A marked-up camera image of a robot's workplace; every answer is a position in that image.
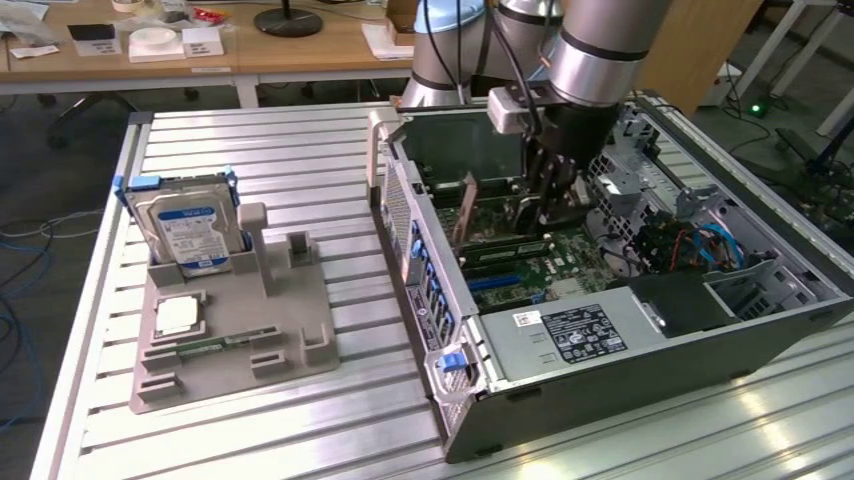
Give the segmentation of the dark grey open PC case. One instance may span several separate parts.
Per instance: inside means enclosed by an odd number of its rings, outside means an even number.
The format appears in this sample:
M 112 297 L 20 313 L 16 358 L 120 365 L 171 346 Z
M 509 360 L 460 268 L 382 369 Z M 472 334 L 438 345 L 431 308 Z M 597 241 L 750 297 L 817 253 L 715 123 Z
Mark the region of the dark grey open PC case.
M 653 364 L 675 376 L 661 395 L 623 363 L 515 386 L 491 359 L 480 317 L 428 185 L 519 177 L 519 133 L 482 107 L 383 108 L 370 125 L 370 203 L 444 459 L 458 463 L 754 373 L 854 313 L 854 259 L 750 169 L 662 99 L 635 102 L 661 133 L 658 161 L 678 185 L 675 209 L 630 240 L 599 239 L 617 275 L 666 337 Z M 443 373 L 442 354 L 468 366 Z

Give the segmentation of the metal disk bay cage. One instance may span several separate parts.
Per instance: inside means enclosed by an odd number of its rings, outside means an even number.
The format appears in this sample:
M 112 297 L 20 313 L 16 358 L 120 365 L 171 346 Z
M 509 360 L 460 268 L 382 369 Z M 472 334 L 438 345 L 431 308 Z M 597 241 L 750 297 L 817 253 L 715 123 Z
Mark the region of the metal disk bay cage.
M 586 227 L 599 239 L 633 239 L 649 216 L 675 209 L 679 189 L 658 161 L 659 140 L 646 111 L 638 103 L 626 103 L 586 173 L 595 200 Z

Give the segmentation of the white stacked booklets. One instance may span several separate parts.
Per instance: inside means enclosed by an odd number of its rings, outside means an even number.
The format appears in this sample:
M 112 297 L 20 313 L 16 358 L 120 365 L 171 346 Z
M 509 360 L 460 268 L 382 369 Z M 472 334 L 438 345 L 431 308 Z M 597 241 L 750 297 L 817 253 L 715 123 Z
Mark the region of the white stacked booklets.
M 372 56 L 380 61 L 411 60 L 414 47 L 396 45 L 386 26 L 362 24 L 362 33 Z

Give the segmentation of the grey printed parts rack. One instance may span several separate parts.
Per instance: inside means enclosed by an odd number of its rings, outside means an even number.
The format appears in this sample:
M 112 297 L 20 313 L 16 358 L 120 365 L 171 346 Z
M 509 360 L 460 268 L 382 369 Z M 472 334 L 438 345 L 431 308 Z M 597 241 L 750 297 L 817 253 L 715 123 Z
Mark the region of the grey printed parts rack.
M 231 256 L 232 269 L 187 279 L 176 264 L 150 265 L 140 308 L 130 408 L 143 414 L 291 381 L 340 365 L 318 245 L 299 231 L 276 243 L 263 238 L 263 203 L 238 208 L 251 247 Z M 156 308 L 192 296 L 200 321 L 186 333 L 155 334 Z M 274 327 L 278 334 L 220 352 L 180 356 L 183 343 Z

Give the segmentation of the green graphics card metal bracket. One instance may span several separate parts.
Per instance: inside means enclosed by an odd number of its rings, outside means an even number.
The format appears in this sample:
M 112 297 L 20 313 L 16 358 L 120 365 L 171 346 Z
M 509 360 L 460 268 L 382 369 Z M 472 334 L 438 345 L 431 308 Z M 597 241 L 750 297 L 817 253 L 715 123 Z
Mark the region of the green graphics card metal bracket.
M 448 242 L 458 256 L 468 245 L 507 240 L 543 240 L 541 235 L 526 233 L 517 224 L 530 205 L 530 194 L 519 177 L 501 177 L 479 182 L 468 172 L 463 178 L 462 201 L 456 209 L 456 222 Z

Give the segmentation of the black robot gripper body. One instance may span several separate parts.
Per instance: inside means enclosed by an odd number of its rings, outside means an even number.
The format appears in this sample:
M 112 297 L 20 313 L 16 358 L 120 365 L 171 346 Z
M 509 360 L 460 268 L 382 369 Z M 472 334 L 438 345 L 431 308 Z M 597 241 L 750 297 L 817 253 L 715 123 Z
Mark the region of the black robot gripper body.
M 542 132 L 530 144 L 531 169 L 543 171 L 562 157 L 586 170 L 602 152 L 619 111 L 621 104 L 602 108 L 574 103 L 547 106 Z

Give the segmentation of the silver CPU chip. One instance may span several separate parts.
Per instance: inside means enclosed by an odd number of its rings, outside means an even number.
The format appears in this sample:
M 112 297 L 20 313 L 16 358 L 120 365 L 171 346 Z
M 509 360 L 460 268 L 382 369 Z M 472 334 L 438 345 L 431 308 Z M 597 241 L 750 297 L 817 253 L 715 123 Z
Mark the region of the silver CPU chip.
M 163 300 L 156 308 L 155 334 L 175 335 L 191 331 L 200 321 L 200 303 L 192 296 Z

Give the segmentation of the plain white labelled box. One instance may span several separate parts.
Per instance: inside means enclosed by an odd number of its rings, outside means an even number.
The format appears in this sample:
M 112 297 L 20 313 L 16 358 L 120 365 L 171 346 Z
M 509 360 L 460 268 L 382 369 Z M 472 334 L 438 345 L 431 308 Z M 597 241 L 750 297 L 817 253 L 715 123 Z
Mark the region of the plain white labelled box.
M 222 56 L 224 46 L 220 30 L 216 27 L 183 29 L 182 46 L 187 58 Z

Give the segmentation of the white box with round dish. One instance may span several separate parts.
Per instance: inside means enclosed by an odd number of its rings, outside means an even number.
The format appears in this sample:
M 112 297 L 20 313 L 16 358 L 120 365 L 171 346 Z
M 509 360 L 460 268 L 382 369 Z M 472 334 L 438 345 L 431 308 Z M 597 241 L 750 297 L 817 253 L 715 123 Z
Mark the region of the white box with round dish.
M 168 28 L 139 29 L 130 34 L 128 40 L 131 63 L 183 60 L 186 58 L 179 34 Z

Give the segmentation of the silver power supply unit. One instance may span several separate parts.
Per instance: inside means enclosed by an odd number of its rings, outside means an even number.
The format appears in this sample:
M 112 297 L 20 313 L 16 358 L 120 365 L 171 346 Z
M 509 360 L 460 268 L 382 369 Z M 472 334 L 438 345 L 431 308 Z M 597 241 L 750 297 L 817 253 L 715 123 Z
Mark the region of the silver power supply unit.
M 662 357 L 659 322 L 629 287 L 497 312 L 480 317 L 491 359 L 515 386 L 623 363 L 646 388 L 671 395 L 677 377 Z

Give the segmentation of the black round lamp base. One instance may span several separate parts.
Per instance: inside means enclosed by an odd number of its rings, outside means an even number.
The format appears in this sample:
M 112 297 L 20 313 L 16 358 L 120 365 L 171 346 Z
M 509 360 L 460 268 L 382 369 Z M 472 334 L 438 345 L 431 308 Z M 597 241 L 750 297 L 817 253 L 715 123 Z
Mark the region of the black round lamp base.
M 280 0 L 279 8 L 268 9 L 256 14 L 254 26 L 272 36 L 283 38 L 302 38 L 319 33 L 323 29 L 322 17 L 291 6 L 291 0 Z

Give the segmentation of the hard disk in blue caddy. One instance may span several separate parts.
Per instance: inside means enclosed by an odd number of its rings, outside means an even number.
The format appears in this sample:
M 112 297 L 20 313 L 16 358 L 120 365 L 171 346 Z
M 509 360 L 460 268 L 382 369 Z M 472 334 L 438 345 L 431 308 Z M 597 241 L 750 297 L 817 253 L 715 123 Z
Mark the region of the hard disk in blue caddy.
M 228 166 L 195 176 L 114 177 L 114 195 L 142 231 L 152 262 L 176 264 L 186 278 L 230 271 L 231 256 L 247 250 L 236 186 Z

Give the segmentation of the wooden cabinet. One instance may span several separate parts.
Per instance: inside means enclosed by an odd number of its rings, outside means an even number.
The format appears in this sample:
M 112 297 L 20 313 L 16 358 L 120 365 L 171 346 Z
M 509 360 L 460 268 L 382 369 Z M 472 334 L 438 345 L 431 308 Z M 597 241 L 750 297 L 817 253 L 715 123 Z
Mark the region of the wooden cabinet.
M 673 0 L 635 87 L 655 91 L 693 114 L 761 3 Z

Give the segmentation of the wooden desk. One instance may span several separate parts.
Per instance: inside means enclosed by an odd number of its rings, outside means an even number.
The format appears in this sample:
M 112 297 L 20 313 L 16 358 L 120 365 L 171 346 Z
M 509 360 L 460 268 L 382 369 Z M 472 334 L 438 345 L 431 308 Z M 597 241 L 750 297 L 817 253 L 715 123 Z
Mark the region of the wooden desk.
M 222 34 L 222 56 L 154 63 L 130 62 L 127 56 L 78 55 L 67 26 L 107 24 L 127 16 L 110 0 L 78 0 L 49 6 L 45 23 L 63 39 L 60 51 L 19 60 L 8 53 L 19 46 L 0 39 L 0 95 L 88 93 L 159 88 L 230 86 L 243 108 L 259 106 L 256 86 L 270 83 L 406 78 L 408 60 L 374 57 L 362 32 L 363 22 L 383 16 L 364 4 L 319 5 L 298 0 L 323 19 L 320 33 L 296 39 L 274 37 L 256 30 L 255 15 L 267 2 L 227 2 L 215 7 L 230 14 L 231 26 Z

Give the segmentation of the green motherboard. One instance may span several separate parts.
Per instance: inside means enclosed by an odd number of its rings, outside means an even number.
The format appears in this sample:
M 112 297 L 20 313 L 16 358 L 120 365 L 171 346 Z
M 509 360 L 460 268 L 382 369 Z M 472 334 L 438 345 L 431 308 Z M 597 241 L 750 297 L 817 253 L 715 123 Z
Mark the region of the green motherboard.
M 464 191 L 462 181 L 428 185 L 432 206 L 447 239 Z M 466 284 L 472 279 L 502 275 L 517 274 L 522 277 L 522 282 L 515 286 L 470 292 L 483 314 L 595 293 L 607 289 L 617 280 L 599 244 L 582 226 L 551 232 L 534 230 L 533 233 L 553 243 L 551 251 L 545 256 L 464 266 L 454 254 Z

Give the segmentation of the green RAM stick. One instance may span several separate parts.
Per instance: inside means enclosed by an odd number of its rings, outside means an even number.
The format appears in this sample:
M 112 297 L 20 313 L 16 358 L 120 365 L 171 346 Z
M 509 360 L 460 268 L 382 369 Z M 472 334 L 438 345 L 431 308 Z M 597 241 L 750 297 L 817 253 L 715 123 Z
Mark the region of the green RAM stick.
M 227 336 L 215 337 L 215 338 L 179 344 L 174 348 L 174 351 L 180 356 L 192 356 L 192 355 L 200 355 L 208 352 L 220 352 L 224 350 L 239 348 L 250 344 L 251 340 L 258 336 L 262 336 L 266 334 L 278 334 L 278 333 L 279 331 L 274 327 L 256 329 L 243 333 L 236 333 Z

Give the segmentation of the blue expansion slot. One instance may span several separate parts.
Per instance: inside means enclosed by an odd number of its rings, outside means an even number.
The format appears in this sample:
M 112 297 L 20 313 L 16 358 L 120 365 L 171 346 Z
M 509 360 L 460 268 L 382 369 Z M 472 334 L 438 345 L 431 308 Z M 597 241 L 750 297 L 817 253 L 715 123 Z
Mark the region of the blue expansion slot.
M 522 282 L 522 277 L 517 274 L 502 275 L 488 278 L 472 279 L 467 282 L 467 288 L 471 293 L 484 290 L 515 286 Z

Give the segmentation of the installed RAM stick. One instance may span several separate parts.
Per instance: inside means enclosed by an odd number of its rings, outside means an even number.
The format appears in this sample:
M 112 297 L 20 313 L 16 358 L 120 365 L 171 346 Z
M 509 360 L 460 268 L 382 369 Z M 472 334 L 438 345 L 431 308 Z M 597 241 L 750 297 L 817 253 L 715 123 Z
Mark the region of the installed RAM stick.
M 458 260 L 464 266 L 525 260 L 549 254 L 551 245 L 546 240 L 521 239 L 468 245 L 458 254 Z

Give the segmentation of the white box with black top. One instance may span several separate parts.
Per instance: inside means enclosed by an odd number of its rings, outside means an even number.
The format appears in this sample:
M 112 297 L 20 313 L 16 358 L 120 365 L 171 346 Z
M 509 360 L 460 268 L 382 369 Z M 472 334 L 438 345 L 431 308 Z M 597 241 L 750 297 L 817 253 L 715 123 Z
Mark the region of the white box with black top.
M 103 56 L 123 53 L 119 34 L 112 24 L 78 24 L 67 26 L 78 55 Z

